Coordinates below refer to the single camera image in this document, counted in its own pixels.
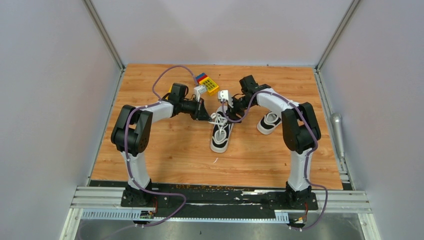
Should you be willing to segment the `black white sneaker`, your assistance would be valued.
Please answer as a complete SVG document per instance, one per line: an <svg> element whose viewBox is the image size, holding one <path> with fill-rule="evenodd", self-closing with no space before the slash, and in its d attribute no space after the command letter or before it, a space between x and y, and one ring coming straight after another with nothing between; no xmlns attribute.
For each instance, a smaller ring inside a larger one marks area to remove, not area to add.
<svg viewBox="0 0 424 240"><path fill-rule="evenodd" d="M268 112L256 125L257 130L263 135L269 135L282 123L282 119L273 112Z"/></svg>

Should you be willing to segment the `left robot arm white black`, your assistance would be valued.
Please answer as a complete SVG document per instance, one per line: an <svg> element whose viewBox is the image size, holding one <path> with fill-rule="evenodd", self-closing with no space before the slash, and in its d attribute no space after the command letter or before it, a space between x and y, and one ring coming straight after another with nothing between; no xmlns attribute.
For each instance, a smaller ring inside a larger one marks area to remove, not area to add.
<svg viewBox="0 0 424 240"><path fill-rule="evenodd" d="M144 106L124 105L112 130L111 142L122 154L128 174L124 197L149 206L153 201L151 177L147 172L145 150L149 144L153 123L170 119L180 113L188 114L195 121L210 121L202 94L207 87L198 85L194 96L187 98L188 87L174 83L170 91L153 104Z"/></svg>

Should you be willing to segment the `white shoe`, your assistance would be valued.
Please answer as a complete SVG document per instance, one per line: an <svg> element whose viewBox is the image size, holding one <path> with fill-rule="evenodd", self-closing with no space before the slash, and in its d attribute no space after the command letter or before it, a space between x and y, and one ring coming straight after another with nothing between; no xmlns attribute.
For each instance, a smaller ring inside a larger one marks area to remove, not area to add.
<svg viewBox="0 0 424 240"><path fill-rule="evenodd" d="M229 145L234 123L228 121L224 116L226 114L227 106L220 106L214 113L211 114L210 124L213 125L210 148L215 153L224 153Z"/></svg>

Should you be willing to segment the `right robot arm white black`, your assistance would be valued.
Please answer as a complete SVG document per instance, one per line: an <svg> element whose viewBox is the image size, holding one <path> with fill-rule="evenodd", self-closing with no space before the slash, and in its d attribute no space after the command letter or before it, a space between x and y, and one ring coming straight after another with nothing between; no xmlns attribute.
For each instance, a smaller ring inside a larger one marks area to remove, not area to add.
<svg viewBox="0 0 424 240"><path fill-rule="evenodd" d="M253 106L268 109L281 119L283 141L290 150L290 174L285 187L285 201L292 209L298 209L312 195L309 180L313 152L318 147L321 130L313 106L298 103L277 93L268 84L259 85L252 75L240 81L242 95L231 96L228 91L218 93L228 109L224 115L232 123L241 122Z"/></svg>

